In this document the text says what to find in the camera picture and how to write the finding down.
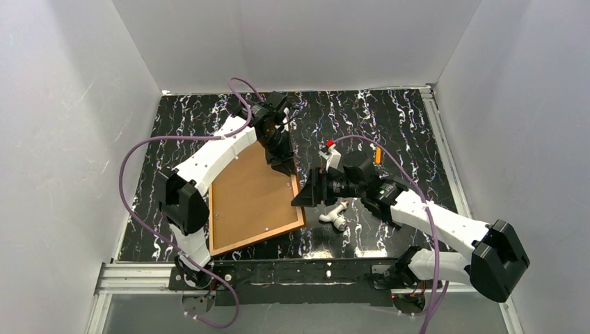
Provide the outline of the orange handled screwdriver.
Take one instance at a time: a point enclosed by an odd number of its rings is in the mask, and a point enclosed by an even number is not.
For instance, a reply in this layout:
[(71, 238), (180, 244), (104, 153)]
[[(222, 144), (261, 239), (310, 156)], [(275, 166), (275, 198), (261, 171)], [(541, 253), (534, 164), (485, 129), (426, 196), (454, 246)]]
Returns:
[(379, 147), (375, 148), (374, 163), (376, 165), (381, 165), (382, 163), (382, 149), (380, 149)]

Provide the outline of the wooden picture frame with photo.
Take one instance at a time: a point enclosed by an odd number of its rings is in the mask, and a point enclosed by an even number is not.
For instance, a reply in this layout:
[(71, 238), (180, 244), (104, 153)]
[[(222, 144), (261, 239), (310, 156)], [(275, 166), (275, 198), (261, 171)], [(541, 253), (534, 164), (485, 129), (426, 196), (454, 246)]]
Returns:
[(209, 187), (209, 252), (222, 255), (306, 226), (304, 209), (291, 206), (298, 176), (266, 163), (259, 142), (239, 153)]

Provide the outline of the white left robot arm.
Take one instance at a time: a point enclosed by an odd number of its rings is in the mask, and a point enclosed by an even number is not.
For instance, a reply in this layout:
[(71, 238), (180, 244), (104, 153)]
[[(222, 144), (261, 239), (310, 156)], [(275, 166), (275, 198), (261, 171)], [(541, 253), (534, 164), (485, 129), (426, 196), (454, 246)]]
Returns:
[(248, 100), (230, 112), (213, 136), (204, 138), (196, 153), (157, 173), (154, 189), (159, 211), (180, 248), (175, 266), (197, 288), (211, 279), (204, 272), (212, 260), (205, 244), (204, 228), (210, 215), (205, 195), (223, 170), (256, 143), (264, 149), (266, 164), (274, 173), (295, 176), (294, 152), (285, 124), (291, 107), (287, 96), (278, 92)]

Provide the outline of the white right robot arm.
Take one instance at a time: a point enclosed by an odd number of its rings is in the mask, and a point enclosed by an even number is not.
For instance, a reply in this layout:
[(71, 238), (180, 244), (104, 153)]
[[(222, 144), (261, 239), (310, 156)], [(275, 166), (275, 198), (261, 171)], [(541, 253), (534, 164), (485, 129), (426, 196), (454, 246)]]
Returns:
[(530, 266), (530, 260), (513, 226), (493, 224), (456, 214), (420, 196), (400, 177), (382, 177), (365, 153), (343, 157), (322, 153), (326, 165), (309, 170), (308, 180), (291, 201), (293, 207), (333, 205), (339, 198), (358, 198), (379, 220), (408, 225), (451, 248), (436, 254), (411, 246), (388, 269), (373, 274), (382, 286), (410, 286), (420, 281), (444, 280), (474, 287), (481, 295), (505, 302)]

